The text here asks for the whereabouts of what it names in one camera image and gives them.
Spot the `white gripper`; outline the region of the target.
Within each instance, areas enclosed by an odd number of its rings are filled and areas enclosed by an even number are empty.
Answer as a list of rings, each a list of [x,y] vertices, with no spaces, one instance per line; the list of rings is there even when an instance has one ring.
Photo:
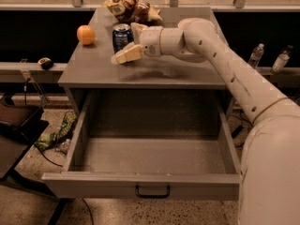
[[[112,56],[111,62],[115,65],[139,60],[143,52],[150,57],[161,56],[160,34],[162,26],[150,26],[132,22],[130,24],[134,42],[130,42],[122,50]]]

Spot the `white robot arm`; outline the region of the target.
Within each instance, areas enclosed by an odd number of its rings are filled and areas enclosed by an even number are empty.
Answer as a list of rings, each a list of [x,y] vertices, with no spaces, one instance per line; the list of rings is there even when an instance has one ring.
[[[240,168],[239,225],[300,225],[300,107],[238,56],[212,22],[189,18],[175,28],[133,23],[134,41],[111,62],[147,55],[208,60],[253,129]]]

